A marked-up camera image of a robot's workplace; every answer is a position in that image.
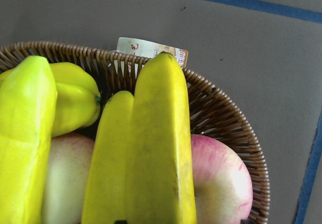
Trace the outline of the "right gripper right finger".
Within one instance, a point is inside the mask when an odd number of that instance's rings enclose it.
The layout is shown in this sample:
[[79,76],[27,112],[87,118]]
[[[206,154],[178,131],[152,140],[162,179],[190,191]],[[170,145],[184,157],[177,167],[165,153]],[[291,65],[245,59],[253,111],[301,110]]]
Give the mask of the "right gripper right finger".
[[252,222],[250,220],[247,220],[247,219],[242,219],[240,221],[240,224],[252,224]]

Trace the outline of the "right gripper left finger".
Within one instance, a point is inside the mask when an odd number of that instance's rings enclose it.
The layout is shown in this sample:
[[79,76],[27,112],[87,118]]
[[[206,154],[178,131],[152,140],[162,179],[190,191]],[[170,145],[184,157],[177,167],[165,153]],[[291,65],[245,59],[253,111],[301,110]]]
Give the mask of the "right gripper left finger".
[[114,224],[127,224],[126,220],[116,220]]

